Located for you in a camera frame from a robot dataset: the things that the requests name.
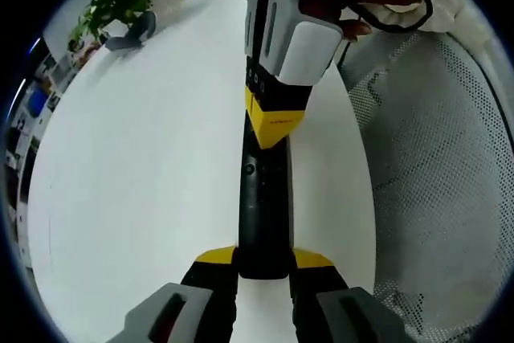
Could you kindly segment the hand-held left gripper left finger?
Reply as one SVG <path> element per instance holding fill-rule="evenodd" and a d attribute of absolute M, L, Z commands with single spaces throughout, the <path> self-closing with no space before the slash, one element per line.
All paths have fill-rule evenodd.
<path fill-rule="evenodd" d="M 167 283 L 130 310 L 121 342 L 228 342 L 236 319 L 235 246 L 199 255 L 178 284 Z"/>

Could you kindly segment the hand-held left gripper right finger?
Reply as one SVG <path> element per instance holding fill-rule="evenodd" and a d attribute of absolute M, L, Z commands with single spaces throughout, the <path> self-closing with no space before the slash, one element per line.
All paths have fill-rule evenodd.
<path fill-rule="evenodd" d="M 295 248 L 289 275 L 299 342 L 407 342 L 402 318 L 361 287 L 349 287 L 325 256 Z"/>

